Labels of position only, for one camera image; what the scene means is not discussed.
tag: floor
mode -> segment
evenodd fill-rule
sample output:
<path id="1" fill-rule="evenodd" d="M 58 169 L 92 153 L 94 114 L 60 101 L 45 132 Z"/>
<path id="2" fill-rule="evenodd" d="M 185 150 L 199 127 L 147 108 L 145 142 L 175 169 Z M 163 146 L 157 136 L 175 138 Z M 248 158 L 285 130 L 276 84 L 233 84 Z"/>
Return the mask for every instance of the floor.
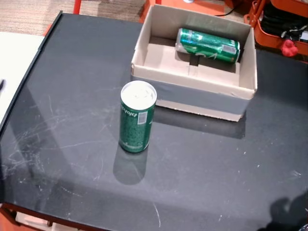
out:
<path id="1" fill-rule="evenodd" d="M 224 4 L 223 0 L 204 0 Z M 80 14 L 137 22 L 145 0 L 83 0 Z M 0 0 L 0 31 L 42 35 L 60 10 L 71 13 L 74 0 Z M 229 19 L 243 21 L 233 12 Z"/>

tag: green can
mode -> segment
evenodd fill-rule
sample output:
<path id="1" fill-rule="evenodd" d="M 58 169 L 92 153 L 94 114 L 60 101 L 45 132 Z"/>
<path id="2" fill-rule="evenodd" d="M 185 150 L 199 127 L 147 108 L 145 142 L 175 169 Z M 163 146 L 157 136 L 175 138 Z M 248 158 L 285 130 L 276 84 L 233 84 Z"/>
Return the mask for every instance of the green can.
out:
<path id="1" fill-rule="evenodd" d="M 240 55 L 240 43 L 232 39 L 180 28 L 176 50 L 236 63 Z"/>
<path id="2" fill-rule="evenodd" d="M 119 143 L 124 150 L 138 153 L 149 145 L 156 99 L 155 88 L 144 81 L 122 88 Z"/>

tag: box side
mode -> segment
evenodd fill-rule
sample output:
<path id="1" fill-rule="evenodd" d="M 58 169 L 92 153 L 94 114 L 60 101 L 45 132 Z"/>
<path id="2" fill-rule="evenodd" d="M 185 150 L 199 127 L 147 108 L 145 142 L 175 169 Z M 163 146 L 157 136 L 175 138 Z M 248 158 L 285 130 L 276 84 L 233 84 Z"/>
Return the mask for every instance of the box side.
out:
<path id="1" fill-rule="evenodd" d="M 250 25 L 244 23 L 162 5 L 153 6 L 153 36 L 176 39 L 181 27 L 237 40 L 241 47 L 250 31 Z"/>
<path id="2" fill-rule="evenodd" d="M 241 59 L 240 87 L 257 90 L 257 58 L 253 28 L 250 28 Z"/>
<path id="3" fill-rule="evenodd" d="M 214 117 L 214 118 L 219 118 L 219 119 L 226 119 L 226 120 L 235 121 L 235 122 L 238 122 L 243 117 L 243 115 L 237 115 L 237 114 L 232 114 L 232 113 L 227 113 L 227 112 L 222 112 L 222 111 L 217 111 L 217 110 L 211 110 L 207 108 L 201 108 L 201 107 L 196 107 L 196 106 L 191 106 L 191 105 L 186 105 L 186 104 L 176 103 L 176 102 L 171 102 L 171 101 L 166 101 L 166 100 L 157 100 L 156 105 L 161 106 L 161 107 L 171 108 L 174 110 L 179 110 L 179 111 L 184 111 L 184 112 L 189 112 L 189 113 L 194 113 L 198 115 L 209 116 L 209 117 Z"/>
<path id="4" fill-rule="evenodd" d="M 134 64 L 143 65 L 144 63 L 147 54 L 148 44 L 151 37 L 152 13 L 153 13 L 153 7 L 150 7 L 135 46 L 135 52 L 131 61 L 132 72 Z"/>
<path id="5" fill-rule="evenodd" d="M 132 74 L 135 77 L 140 77 L 145 80 L 148 79 L 152 81 L 170 83 L 246 100 L 250 100 L 255 93 L 255 91 L 251 89 L 211 82 L 202 78 L 191 78 L 186 74 L 175 74 L 171 71 L 161 71 L 147 66 L 134 65 L 134 71 Z"/>
<path id="6" fill-rule="evenodd" d="M 139 77 L 133 77 L 132 79 L 143 80 L 152 84 L 156 89 L 158 100 L 166 100 L 237 115 L 242 115 L 249 103 L 249 100 L 227 96 L 224 94 Z"/>

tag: standing can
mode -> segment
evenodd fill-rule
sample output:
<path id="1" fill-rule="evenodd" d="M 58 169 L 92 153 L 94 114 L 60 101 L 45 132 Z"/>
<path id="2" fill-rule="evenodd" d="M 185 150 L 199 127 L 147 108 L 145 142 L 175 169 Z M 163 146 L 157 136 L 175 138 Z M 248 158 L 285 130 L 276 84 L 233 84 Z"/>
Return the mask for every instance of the standing can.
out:
<path id="1" fill-rule="evenodd" d="M 122 88 L 119 143 L 124 150 L 138 153 L 149 145 L 156 99 L 155 88 L 144 81 Z"/>

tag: cardboard box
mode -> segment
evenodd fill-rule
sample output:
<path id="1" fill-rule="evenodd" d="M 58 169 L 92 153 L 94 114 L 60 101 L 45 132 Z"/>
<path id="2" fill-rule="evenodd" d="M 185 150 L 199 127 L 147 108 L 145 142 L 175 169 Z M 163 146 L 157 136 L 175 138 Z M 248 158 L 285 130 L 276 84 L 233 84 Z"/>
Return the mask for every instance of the cardboard box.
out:
<path id="1" fill-rule="evenodd" d="M 175 50 L 179 28 L 239 41 L 237 63 Z M 152 6 L 132 59 L 132 77 L 151 83 L 156 105 L 238 121 L 257 90 L 254 31 L 250 25 L 161 5 Z"/>

